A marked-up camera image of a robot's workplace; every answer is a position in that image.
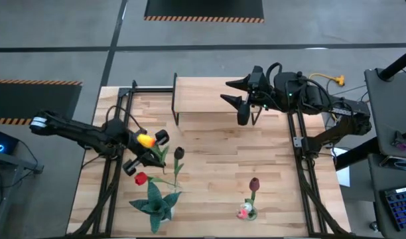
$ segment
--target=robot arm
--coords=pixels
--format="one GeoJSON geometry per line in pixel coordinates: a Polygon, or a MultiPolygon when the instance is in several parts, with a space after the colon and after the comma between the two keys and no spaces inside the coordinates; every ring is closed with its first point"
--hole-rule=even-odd
{"type": "Polygon", "coordinates": [[[302,139],[304,152],[316,156],[321,147],[338,143],[345,135],[363,135],[371,129],[370,109],[365,102],[347,100],[329,95],[317,82],[306,78],[302,72],[281,72],[279,63],[273,64],[267,71],[267,77],[260,66],[242,80],[226,82],[227,86],[247,92],[247,98],[221,95],[225,101],[237,109],[237,122],[246,125],[250,116],[250,107],[259,106],[265,110],[278,110],[284,113],[301,111],[314,115],[322,112],[340,115],[341,120],[332,128],[317,135],[302,139]],[[279,73],[274,77],[274,86],[269,75],[276,66],[279,73]]]}
{"type": "MultiPolygon", "coordinates": [[[[147,131],[139,129],[132,132],[117,118],[97,127],[63,118],[54,112],[41,111],[34,117],[29,128],[37,135],[59,135],[76,141],[83,148],[92,147],[101,156],[112,157],[120,147],[127,148],[137,156],[132,164],[127,162],[127,165],[124,165],[125,171],[130,176],[134,174],[135,166],[140,163],[145,167],[165,167],[157,155],[137,141],[137,136],[147,134],[147,131]]],[[[169,135],[162,130],[156,133],[156,139],[156,143],[164,145],[169,141],[169,135]]]]}

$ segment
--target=yellow cable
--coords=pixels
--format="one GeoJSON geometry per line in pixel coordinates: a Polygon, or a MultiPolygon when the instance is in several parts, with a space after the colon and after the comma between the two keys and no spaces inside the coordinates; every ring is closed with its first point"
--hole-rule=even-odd
{"type": "Polygon", "coordinates": [[[320,73],[314,73],[309,76],[309,79],[312,79],[312,77],[314,77],[314,76],[321,76],[321,77],[327,78],[329,80],[335,81],[335,83],[337,83],[339,86],[344,86],[344,75],[340,75],[338,77],[333,77],[333,76],[327,76],[327,75],[320,74],[320,73]]]}

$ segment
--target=concrete floor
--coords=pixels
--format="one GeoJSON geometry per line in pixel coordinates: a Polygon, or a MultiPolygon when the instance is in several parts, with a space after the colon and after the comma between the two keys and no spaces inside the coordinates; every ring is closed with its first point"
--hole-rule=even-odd
{"type": "MultiPolygon", "coordinates": [[[[352,44],[406,42],[405,0],[264,0],[265,24],[145,22],[145,1],[128,1],[118,46],[191,44],[352,44]]],[[[0,0],[0,47],[110,46],[121,0],[0,0]]],[[[107,85],[170,86],[172,76],[241,76],[253,65],[281,62],[284,71],[346,76],[337,93],[364,85],[364,70],[385,67],[406,48],[330,50],[197,50],[116,52],[107,85]]],[[[81,80],[75,120],[90,123],[107,52],[0,53],[0,79],[81,80]]],[[[323,86],[326,80],[318,80],[323,86]]],[[[344,97],[357,100],[360,88],[344,97]]],[[[45,165],[25,179],[4,229],[4,238],[46,238],[65,233],[84,151],[60,137],[32,135],[25,126],[0,125],[25,141],[45,165]]],[[[373,137],[348,136],[343,147],[373,137]]],[[[369,202],[345,200],[352,232],[379,236],[369,202]]]]}

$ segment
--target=wooden table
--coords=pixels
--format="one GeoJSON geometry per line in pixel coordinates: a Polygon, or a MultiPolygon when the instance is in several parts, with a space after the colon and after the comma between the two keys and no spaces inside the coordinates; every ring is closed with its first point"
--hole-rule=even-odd
{"type": "MultiPolygon", "coordinates": [[[[105,112],[116,102],[118,89],[101,89],[94,125],[104,122],[105,112]]],[[[306,236],[286,115],[264,111],[256,126],[238,126],[235,114],[190,114],[182,116],[177,127],[171,99],[169,93],[135,94],[132,114],[150,134],[166,129],[170,135],[167,175],[154,167],[140,167],[138,172],[171,179],[173,151],[178,146],[185,148],[182,160],[185,165],[178,176],[183,193],[175,206],[173,221],[163,224],[156,235],[152,234],[149,216],[128,203],[144,199],[147,185],[136,185],[133,177],[122,172],[112,236],[306,236]],[[253,177],[261,182],[255,200],[259,216],[252,222],[242,221],[236,218],[236,210],[244,198],[250,197],[249,181],[253,177]]],[[[309,135],[324,131],[321,115],[304,118],[309,135]]],[[[95,156],[95,152],[87,152],[84,162],[95,156]]],[[[124,161],[134,158],[125,151],[124,161]]],[[[103,164],[103,159],[96,160],[82,170],[68,232],[75,231],[95,206],[103,164]]],[[[331,157],[319,157],[315,169],[323,203],[341,227],[350,230],[331,157]]],[[[164,184],[158,186],[163,195],[170,193],[164,184]]],[[[313,207],[312,216],[317,225],[313,207]]]]}

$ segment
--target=dark red tulip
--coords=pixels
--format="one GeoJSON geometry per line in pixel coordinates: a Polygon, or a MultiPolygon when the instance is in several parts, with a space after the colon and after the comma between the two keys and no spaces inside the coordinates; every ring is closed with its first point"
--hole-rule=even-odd
{"type": "Polygon", "coordinates": [[[250,180],[249,188],[252,192],[256,192],[259,190],[259,179],[252,178],[250,180]]]}

